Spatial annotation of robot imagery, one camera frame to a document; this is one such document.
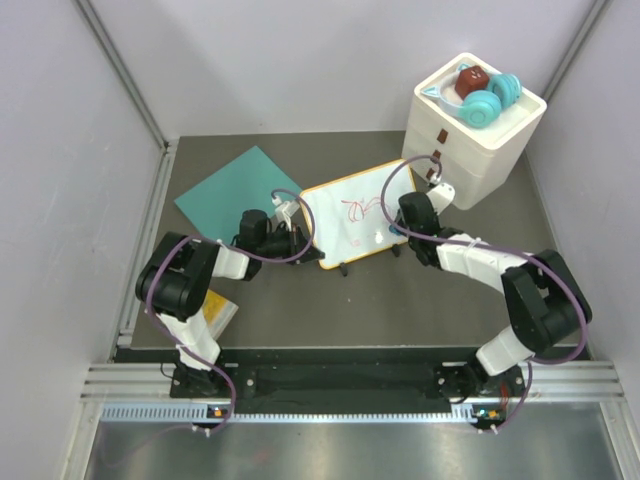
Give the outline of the yellow framed whiteboard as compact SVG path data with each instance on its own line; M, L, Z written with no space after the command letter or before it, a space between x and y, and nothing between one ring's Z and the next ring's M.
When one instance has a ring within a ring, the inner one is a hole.
M324 270L346 264L407 242L388 229L398 199L416 190L410 168L395 174L400 159L333 180L301 192L310 209L303 213L315 226L313 245L325 253Z

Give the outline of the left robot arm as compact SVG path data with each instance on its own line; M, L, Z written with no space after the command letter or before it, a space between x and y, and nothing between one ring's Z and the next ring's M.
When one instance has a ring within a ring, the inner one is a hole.
M139 274L135 295L152 306L154 317L175 341L180 362L194 369L194 387L212 397L226 387L227 374L215 365L220 346L204 311L210 281L249 281L266 259L297 265L324 257L300 227L284 220L272 226L266 212L251 209L242 214L229 248L166 233Z

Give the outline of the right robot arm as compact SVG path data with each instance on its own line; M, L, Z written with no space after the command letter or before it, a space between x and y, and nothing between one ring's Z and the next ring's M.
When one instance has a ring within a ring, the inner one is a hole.
M483 283L504 296L509 326L467 361L469 388L487 396L503 373L542 354L576 331L586 337L592 310L564 258L547 249L536 255L494 250L454 228L440 225L427 194L399 198L396 223L419 262Z

